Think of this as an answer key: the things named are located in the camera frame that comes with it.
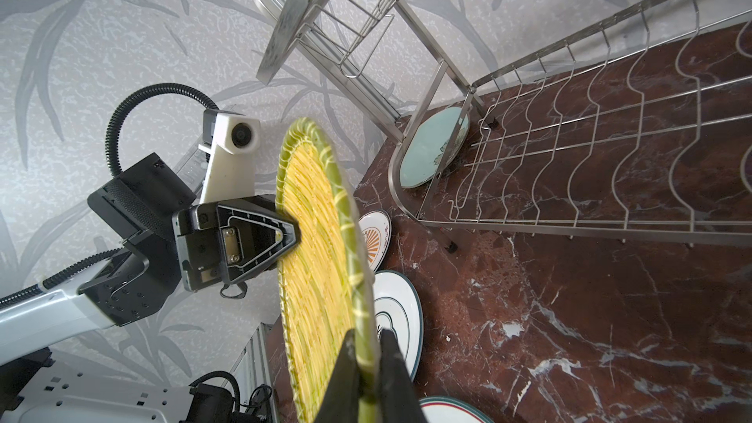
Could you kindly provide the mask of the small orange sun plate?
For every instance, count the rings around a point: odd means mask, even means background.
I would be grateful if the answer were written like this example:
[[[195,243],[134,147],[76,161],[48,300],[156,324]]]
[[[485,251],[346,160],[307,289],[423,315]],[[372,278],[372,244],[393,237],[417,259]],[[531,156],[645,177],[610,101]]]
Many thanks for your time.
[[[376,210],[363,215],[358,221],[362,231],[368,265],[376,272],[386,258],[392,234],[392,223],[385,211]]]

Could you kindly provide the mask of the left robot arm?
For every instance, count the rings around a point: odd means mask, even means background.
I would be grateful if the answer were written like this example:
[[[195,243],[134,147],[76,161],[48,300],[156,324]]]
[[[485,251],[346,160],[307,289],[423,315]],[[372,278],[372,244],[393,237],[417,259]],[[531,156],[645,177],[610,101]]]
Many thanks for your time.
[[[243,196],[255,173],[251,155],[213,155],[202,202],[156,154],[114,176],[89,201],[123,237],[121,248],[2,299],[1,361],[154,315],[178,286],[244,286],[275,268],[300,229],[270,197]]]

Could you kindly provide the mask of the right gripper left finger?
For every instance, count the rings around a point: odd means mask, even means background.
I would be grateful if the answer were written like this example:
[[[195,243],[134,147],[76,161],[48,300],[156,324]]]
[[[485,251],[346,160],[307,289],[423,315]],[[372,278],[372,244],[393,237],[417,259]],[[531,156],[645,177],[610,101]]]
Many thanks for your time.
[[[354,329],[351,329],[344,337],[315,423],[358,421],[359,399],[360,369],[356,361]]]

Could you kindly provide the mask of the stainless steel dish rack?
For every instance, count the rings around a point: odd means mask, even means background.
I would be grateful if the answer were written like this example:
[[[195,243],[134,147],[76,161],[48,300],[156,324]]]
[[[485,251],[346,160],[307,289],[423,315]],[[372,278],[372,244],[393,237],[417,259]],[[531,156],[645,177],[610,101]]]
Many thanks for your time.
[[[460,230],[751,243],[751,6],[642,0],[469,80],[407,0],[255,0],[258,79],[294,51],[395,141],[401,215]],[[421,123],[460,107],[434,176],[401,186]]]

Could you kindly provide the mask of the white plate green emblem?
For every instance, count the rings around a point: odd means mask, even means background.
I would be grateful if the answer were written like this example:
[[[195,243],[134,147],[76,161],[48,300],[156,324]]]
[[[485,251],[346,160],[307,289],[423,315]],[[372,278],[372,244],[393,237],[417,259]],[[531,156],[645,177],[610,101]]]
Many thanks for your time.
[[[407,373],[414,380],[424,342],[424,315],[413,284],[401,273],[382,270],[373,285],[377,333],[391,330],[403,354]]]

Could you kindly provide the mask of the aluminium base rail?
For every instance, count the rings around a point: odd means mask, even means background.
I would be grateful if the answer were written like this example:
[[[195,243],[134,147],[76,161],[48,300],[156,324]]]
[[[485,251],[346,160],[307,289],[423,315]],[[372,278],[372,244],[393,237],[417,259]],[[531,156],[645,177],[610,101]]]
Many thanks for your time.
[[[242,411],[256,410],[256,416],[264,422],[279,421],[266,351],[271,329],[262,322],[231,367],[231,374],[238,382]]]

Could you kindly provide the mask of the large orange sun plate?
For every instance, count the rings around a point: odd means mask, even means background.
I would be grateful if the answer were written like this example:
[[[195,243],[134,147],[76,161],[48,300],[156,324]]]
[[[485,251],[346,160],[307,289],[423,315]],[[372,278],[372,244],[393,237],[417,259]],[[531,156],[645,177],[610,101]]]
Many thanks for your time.
[[[479,409],[449,397],[428,397],[419,401],[428,423],[493,423]]]

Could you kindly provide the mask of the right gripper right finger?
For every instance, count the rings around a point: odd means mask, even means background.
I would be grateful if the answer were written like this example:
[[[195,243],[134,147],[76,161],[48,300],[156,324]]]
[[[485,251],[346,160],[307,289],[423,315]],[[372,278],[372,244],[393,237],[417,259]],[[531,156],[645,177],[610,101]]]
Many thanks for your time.
[[[383,421],[426,423],[396,335],[391,329],[385,329],[379,341],[381,358],[378,398]]]

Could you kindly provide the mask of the light green flower plate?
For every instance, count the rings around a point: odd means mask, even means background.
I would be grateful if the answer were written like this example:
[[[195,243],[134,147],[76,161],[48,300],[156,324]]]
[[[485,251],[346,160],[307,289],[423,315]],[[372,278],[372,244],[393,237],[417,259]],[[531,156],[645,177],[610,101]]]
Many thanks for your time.
[[[399,171],[403,188],[416,188],[434,176],[460,113],[460,107],[447,107],[421,123]]]

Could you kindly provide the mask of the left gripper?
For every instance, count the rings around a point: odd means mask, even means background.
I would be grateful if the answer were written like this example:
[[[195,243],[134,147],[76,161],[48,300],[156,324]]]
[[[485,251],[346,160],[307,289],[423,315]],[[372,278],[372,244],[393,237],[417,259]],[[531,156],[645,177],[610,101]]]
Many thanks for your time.
[[[276,268],[301,240],[300,227],[270,195],[198,204],[172,216],[182,285],[197,292],[238,285]]]

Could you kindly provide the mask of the yellow green striped plate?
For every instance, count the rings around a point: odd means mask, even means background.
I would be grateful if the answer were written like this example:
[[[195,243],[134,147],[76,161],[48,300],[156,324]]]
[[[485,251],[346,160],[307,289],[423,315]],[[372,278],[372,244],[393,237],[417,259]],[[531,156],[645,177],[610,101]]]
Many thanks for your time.
[[[287,130],[275,205],[297,221],[298,245],[278,262],[281,321],[299,421],[324,402],[340,346],[354,334],[358,422],[379,422],[380,350],[373,282],[358,208],[325,131],[309,117]]]

